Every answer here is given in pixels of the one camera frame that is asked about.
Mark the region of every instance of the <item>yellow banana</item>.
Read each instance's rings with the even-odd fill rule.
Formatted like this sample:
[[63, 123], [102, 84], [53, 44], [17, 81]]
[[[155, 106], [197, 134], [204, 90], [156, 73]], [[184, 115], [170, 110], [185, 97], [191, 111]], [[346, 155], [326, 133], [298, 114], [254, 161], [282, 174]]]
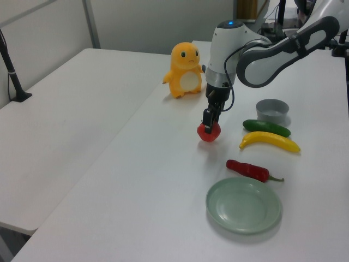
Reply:
[[256, 142], [265, 142], [272, 144], [274, 146], [281, 147], [285, 150], [288, 150], [290, 152], [299, 152], [300, 148], [299, 146], [293, 142], [292, 140], [285, 138], [281, 135], [276, 135], [269, 132], [261, 132], [261, 131], [255, 131], [247, 134], [242, 139], [242, 142], [240, 144], [240, 149], [243, 149], [245, 146], [250, 145], [252, 143]]

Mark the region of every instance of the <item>red tomato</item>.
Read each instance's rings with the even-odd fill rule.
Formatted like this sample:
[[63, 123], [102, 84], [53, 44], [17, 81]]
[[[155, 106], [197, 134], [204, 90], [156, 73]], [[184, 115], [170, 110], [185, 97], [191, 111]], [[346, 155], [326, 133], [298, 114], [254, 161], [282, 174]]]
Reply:
[[205, 126], [204, 126], [204, 124], [201, 123], [196, 131], [197, 131], [199, 137], [203, 141], [205, 141], [205, 142], [212, 142], [219, 136], [219, 134], [220, 134], [220, 126], [219, 126], [219, 124], [217, 122], [214, 122], [213, 126], [212, 126], [211, 133], [207, 134], [207, 133], [205, 133]]

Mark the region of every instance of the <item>charmander toy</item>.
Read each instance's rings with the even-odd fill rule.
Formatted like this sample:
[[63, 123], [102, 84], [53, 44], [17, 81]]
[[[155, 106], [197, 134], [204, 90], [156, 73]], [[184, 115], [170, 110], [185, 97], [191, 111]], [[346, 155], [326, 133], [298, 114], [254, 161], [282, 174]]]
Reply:
[[180, 98], [186, 93], [201, 91], [200, 54], [192, 43], [179, 43], [171, 53], [171, 69], [164, 76], [163, 84], [169, 83], [173, 97]]

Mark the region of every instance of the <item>green plate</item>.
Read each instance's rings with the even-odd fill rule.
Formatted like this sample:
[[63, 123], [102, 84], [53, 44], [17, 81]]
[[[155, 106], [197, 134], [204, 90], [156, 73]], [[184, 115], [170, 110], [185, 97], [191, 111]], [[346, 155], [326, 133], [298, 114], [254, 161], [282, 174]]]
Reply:
[[281, 218], [281, 202], [264, 183], [233, 177], [217, 182], [206, 196], [211, 217], [225, 229], [239, 234], [265, 231]]

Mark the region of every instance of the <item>white tabletop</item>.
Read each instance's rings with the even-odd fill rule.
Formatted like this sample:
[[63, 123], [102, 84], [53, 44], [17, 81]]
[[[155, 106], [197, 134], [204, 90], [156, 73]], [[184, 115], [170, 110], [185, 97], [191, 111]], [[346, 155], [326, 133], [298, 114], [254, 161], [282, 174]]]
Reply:
[[[195, 42], [202, 61], [209, 43]], [[211, 144], [196, 127], [204, 92], [172, 99], [159, 84], [103, 154], [13, 260], [20, 261], [346, 261], [349, 256], [349, 125], [345, 65], [315, 51], [271, 84], [235, 82], [236, 103], [220, 117]], [[288, 126], [301, 154], [267, 144], [239, 150], [242, 122], [255, 104], [290, 106]], [[260, 165], [284, 183], [282, 220], [257, 235], [237, 235], [207, 215], [209, 188], [227, 177], [227, 159]]]
[[86, 49], [0, 110], [0, 227], [33, 234], [145, 101], [170, 56]]

